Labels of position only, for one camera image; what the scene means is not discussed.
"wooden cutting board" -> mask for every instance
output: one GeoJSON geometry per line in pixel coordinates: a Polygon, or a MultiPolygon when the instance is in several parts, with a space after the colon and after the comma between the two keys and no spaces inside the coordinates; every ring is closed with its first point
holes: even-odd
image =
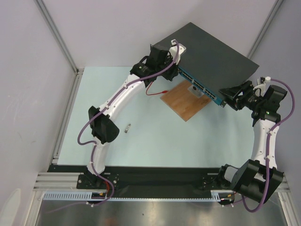
{"type": "Polygon", "coordinates": [[[190,119],[211,101],[211,98],[206,95],[196,97],[188,90],[190,86],[190,82],[183,81],[161,97],[161,100],[184,121],[190,119]]]}

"robotic arm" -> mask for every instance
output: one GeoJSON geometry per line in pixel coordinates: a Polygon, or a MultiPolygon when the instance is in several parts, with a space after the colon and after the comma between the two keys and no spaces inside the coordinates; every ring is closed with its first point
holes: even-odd
{"type": "MultiPolygon", "coordinates": [[[[114,121],[122,108],[140,90],[155,81],[158,75],[170,81],[178,75],[177,65],[186,48],[175,40],[172,40],[171,43],[172,47],[169,50],[158,45],[152,46],[150,55],[145,56],[133,66],[130,75],[117,92],[99,108],[92,106],[89,109],[90,127],[97,143],[92,158],[94,160],[87,166],[92,174],[95,174],[91,167],[92,163],[96,172],[104,171],[109,143],[119,134],[119,129],[114,121]]],[[[283,180],[283,173],[277,171],[275,161],[275,140],[279,126],[270,130],[280,121],[277,110],[287,91],[281,87],[270,85],[265,92],[266,83],[269,81],[269,77],[261,78],[256,87],[252,85],[251,81],[246,81],[240,86],[220,90],[226,97],[227,104],[234,110],[241,110],[246,106],[253,111],[254,146],[251,159],[241,168],[238,169],[227,164],[222,166],[217,176],[217,183],[222,189],[231,189],[257,202],[260,202],[263,196],[265,196],[264,202],[266,202],[283,180]],[[269,153],[266,155],[268,139],[269,153]],[[267,181],[269,187],[264,194],[267,168],[269,170],[269,181],[267,181]],[[256,175],[260,175],[262,178],[256,179],[256,175]]]]}

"white wall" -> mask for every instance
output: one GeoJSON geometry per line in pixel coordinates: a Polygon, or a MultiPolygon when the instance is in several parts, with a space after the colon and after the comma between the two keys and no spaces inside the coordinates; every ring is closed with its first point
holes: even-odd
{"type": "MultiPolygon", "coordinates": [[[[285,1],[274,22],[261,42],[253,61],[260,65],[253,78],[270,76],[286,82],[296,98],[295,113],[280,126],[276,158],[280,171],[284,171],[301,210],[301,1],[285,1]]],[[[282,118],[290,112],[290,95],[281,102],[282,118]]]]}
{"type": "Polygon", "coordinates": [[[132,66],[193,22],[247,55],[276,0],[45,0],[78,67],[132,66]]]}
{"type": "Polygon", "coordinates": [[[33,0],[0,7],[0,209],[21,188],[21,225],[45,170],[74,74],[33,0]]]}

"white table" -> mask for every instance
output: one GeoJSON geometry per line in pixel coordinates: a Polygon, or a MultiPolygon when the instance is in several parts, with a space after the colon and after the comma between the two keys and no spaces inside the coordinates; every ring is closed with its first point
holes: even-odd
{"type": "MultiPolygon", "coordinates": [[[[58,165],[87,165],[92,145],[79,146],[77,136],[88,121],[88,109],[104,103],[124,82],[130,67],[86,67],[65,133],[58,165]]],[[[149,92],[171,89],[183,81],[159,77],[149,92]]],[[[209,103],[184,122],[160,95],[139,93],[115,121],[120,134],[110,145],[107,166],[141,167],[240,167],[251,157],[251,111],[234,111],[209,103]],[[128,133],[124,130],[128,124],[128,133]]],[[[92,139],[88,127],[81,141],[92,139]]]]}

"metal frame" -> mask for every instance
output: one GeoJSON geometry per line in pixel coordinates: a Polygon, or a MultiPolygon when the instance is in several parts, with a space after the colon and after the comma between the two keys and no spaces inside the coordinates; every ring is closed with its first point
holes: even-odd
{"type": "MultiPolygon", "coordinates": [[[[62,39],[59,30],[57,28],[57,26],[55,25],[49,11],[47,10],[47,7],[45,5],[45,3],[43,2],[43,0],[34,0],[38,9],[40,10],[43,18],[45,19],[50,31],[52,32],[54,39],[57,41],[58,46],[60,47],[62,53],[64,54],[64,56],[66,57],[68,64],[70,65],[70,67],[72,68],[72,70],[75,72],[75,78],[73,81],[73,85],[72,85],[72,89],[70,92],[70,96],[68,99],[68,103],[65,109],[65,113],[63,116],[63,120],[61,123],[61,127],[59,130],[59,133],[57,135],[57,139],[56,139],[56,143],[55,143],[55,147],[53,149],[53,158],[51,161],[51,166],[53,168],[55,168],[55,164],[57,163],[57,159],[60,153],[60,149],[62,146],[62,142],[63,142],[63,138],[66,132],[66,128],[67,128],[67,124],[71,115],[71,110],[75,101],[75,96],[77,93],[77,90],[79,88],[79,84],[80,84],[80,79],[81,76],[83,74],[83,69],[79,70],[75,63],[74,60],[71,57],[71,54],[68,50],[68,48],[66,47],[66,44],[64,42],[64,40],[62,39]]],[[[269,13],[259,35],[257,36],[250,52],[248,53],[247,57],[252,59],[255,51],[257,50],[262,38],[264,37],[267,29],[269,28],[272,20],[275,18],[277,12],[279,11],[282,3],[284,2],[284,0],[277,0],[271,10],[271,12],[269,13]]],[[[32,226],[35,225],[37,217],[38,217],[38,213],[40,210],[40,206],[41,206],[41,202],[43,199],[43,196],[46,192],[49,191],[65,191],[65,192],[101,192],[104,191],[102,189],[100,190],[84,190],[84,189],[77,189],[77,182],[78,182],[78,177],[81,173],[77,172],[77,173],[65,173],[65,172],[60,172],[60,173],[53,173],[53,172],[49,172],[49,173],[40,173],[37,176],[37,181],[36,184],[34,186],[33,189],[33,194],[32,194],[32,202],[30,205],[30,209],[28,211],[26,220],[24,225],[26,226],[32,226]]],[[[212,194],[216,194],[216,193],[220,193],[222,191],[218,191],[218,190],[212,190],[211,191],[212,194]]],[[[287,223],[289,226],[298,226],[301,225],[300,223],[300,219],[298,218],[297,215],[297,211],[296,208],[293,204],[293,200],[292,200],[292,196],[290,194],[290,190],[289,190],[289,186],[287,184],[286,178],[284,178],[283,183],[278,187],[278,189],[276,190],[276,192],[278,192],[279,198],[281,200],[281,204],[282,204],[282,208],[283,211],[285,213],[285,217],[287,220],[287,223]]],[[[123,200],[123,201],[162,201],[162,199],[158,200],[158,199],[124,199],[124,198],[112,198],[112,201],[118,201],[118,200],[123,200]]],[[[182,200],[178,200],[178,199],[173,199],[173,201],[186,201],[185,199],[182,200]]]]}

